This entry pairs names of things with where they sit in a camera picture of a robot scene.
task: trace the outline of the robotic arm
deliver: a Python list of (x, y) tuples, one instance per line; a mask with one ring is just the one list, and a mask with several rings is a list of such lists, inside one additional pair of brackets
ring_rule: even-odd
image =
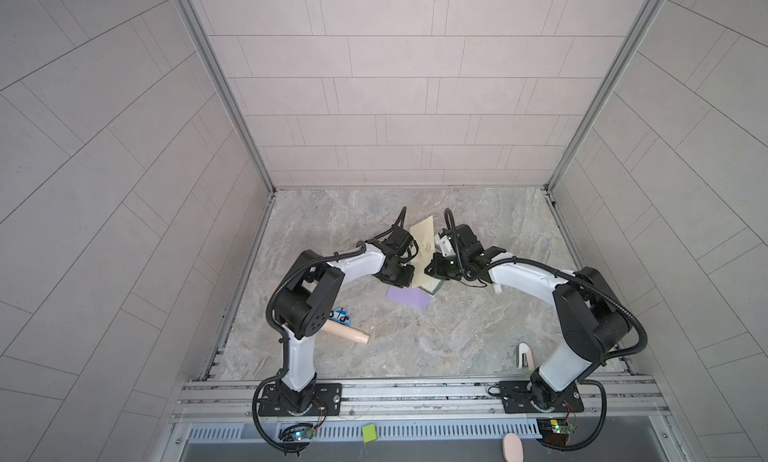
[[(283, 334), (280, 339), (283, 368), (256, 389), (254, 414), (261, 389), (273, 381), (280, 405), (285, 409), (303, 414), (310, 407), (317, 378), (313, 363), (315, 335), (329, 317), (341, 286), (364, 275), (373, 275), (385, 284), (408, 287), (413, 266), (407, 264), (418, 253), (418, 245), (402, 227), (405, 214), (404, 207), (389, 230), (358, 242), (358, 249), (353, 252), (321, 257), (308, 250), (296, 259), (266, 307), (267, 322)], [(531, 294), (557, 310), (564, 341), (533, 372), (528, 392), (521, 394), (537, 409), (552, 410), (576, 380), (583, 381), (609, 358), (636, 354), (645, 348), (648, 339), (642, 325), (617, 301), (597, 270), (585, 267), (576, 272), (559, 271), (541, 262), (513, 256), (500, 247), (486, 249), (469, 226), (455, 225), (449, 209), (446, 209), (446, 226), (436, 236), (442, 254), (434, 254), (425, 270), (427, 275), (442, 280), (481, 280), (492, 284), (497, 294), (506, 285)], [(639, 342), (632, 348), (611, 352), (632, 327), (638, 332)], [(254, 422), (267, 440), (256, 415)], [(301, 450), (267, 441), (283, 452)]]

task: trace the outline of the purple paper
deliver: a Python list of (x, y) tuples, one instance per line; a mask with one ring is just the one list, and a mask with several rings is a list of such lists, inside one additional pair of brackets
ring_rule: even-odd
[(426, 308), (432, 297), (420, 288), (400, 288), (391, 286), (386, 293), (389, 300), (406, 303), (413, 307)]

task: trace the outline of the metal corner post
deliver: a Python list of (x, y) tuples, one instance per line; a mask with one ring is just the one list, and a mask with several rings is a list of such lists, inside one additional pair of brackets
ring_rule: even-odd
[(190, 38), (192, 38), (192, 43), (197, 49), (197, 53), (200, 55), (200, 59), (203, 61), (203, 65), (205, 66), (206, 71), (208, 74), (210, 74), (211, 81), (214, 83), (216, 92), (218, 92), (221, 98), (221, 102), (224, 104), (226, 113), (229, 115), (230, 120), (232, 121), (232, 124), (237, 131), (237, 134), (240, 136), (240, 140), (243, 141), (250, 159), (256, 166), (256, 171), (261, 177), (261, 180), (264, 182), (267, 190), (270, 192), (270, 196), (274, 195), (275, 185), (272, 183), (270, 174), (267, 172), (266, 167), (264, 166), (264, 162), (261, 160), (259, 152), (256, 150), (254, 139), (250, 136), (250, 132), (248, 131), (245, 120), (243, 119), (243, 115), (237, 108), (237, 103), (234, 96), (232, 95), (232, 90), (226, 81), (224, 73), (221, 71), (219, 63), (216, 61), (214, 50), (208, 42), (208, 38), (205, 34), (205, 31), (203, 30), (203, 25), (200, 24), (200, 20), (198, 19), (197, 13), (192, 6), (192, 2), (190, 0), (173, 1), (179, 12), (179, 15), (181, 15), (182, 21), (185, 25), (187, 25), (187, 31), (190, 34)]
[(597, 120), (598, 115), (600, 115), (600, 111), (603, 109), (605, 102), (608, 101), (610, 93), (614, 91), (614, 87), (618, 83), (619, 78), (629, 66), (632, 55), (637, 52), (640, 43), (643, 41), (643, 37), (648, 31), (648, 27), (653, 23), (665, 1), (666, 0), (645, 0), (643, 5), (640, 6), (638, 16), (636, 16), (632, 22), (632, 25), (627, 32), (627, 36), (624, 37), (624, 41), (621, 43), (621, 46), (614, 57), (614, 61), (610, 64), (608, 71), (600, 82), (597, 92), (594, 93), (594, 97), (587, 107), (587, 110), (584, 112), (581, 121), (579, 121), (571, 141), (568, 142), (568, 145), (565, 147), (563, 156), (558, 162), (558, 166), (555, 167), (552, 172), (552, 177), (550, 177), (549, 181), (544, 185), (550, 195), (552, 195), (552, 191), (563, 178), (565, 169), (576, 155), (576, 151), (581, 145), (581, 142), (586, 138), (589, 129), (592, 128), (592, 124), (594, 124), (594, 121)]

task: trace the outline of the tiled wall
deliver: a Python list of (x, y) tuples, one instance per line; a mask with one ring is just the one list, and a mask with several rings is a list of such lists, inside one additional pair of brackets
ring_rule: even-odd
[(170, 0), (0, 0), (0, 459), (141, 460), (265, 199)]
[(768, 0), (667, 0), (554, 189), (697, 460), (768, 460), (766, 27)]
[(643, 0), (193, 0), (279, 187), (540, 185)]

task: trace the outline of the green card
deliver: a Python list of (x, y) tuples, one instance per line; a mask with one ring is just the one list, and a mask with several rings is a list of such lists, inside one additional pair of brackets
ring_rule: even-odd
[(378, 437), (376, 436), (376, 425), (370, 424), (366, 425), (364, 428), (362, 428), (362, 441), (363, 442), (373, 442)]

